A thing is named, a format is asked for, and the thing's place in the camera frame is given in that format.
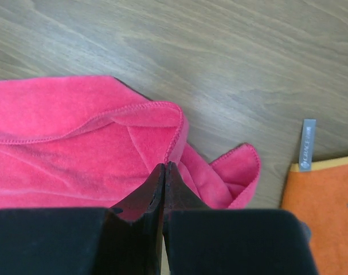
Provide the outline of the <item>pink microfiber towel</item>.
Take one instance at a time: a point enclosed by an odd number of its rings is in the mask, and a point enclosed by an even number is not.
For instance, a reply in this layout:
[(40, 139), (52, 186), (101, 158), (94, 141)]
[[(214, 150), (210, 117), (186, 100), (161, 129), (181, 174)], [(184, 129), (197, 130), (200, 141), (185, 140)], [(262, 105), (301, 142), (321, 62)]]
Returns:
[(240, 209), (261, 161), (243, 144), (206, 162), (183, 110), (111, 76), (0, 81), (0, 209), (111, 207), (174, 162), (208, 206)]

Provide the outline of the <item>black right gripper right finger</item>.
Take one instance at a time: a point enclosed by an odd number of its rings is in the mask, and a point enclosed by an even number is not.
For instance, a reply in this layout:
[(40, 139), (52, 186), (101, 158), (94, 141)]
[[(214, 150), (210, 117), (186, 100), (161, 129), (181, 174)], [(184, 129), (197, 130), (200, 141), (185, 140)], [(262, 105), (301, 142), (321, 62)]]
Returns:
[(284, 210), (215, 210), (165, 175), (163, 236), (171, 274), (317, 274), (310, 230)]

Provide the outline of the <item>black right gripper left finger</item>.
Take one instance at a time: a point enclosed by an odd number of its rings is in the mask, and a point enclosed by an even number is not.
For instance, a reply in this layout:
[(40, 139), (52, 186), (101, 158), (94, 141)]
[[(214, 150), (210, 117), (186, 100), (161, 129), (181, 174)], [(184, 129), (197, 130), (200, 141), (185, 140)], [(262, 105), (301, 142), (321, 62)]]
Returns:
[(110, 208), (0, 210), (0, 274), (159, 274), (165, 167)]

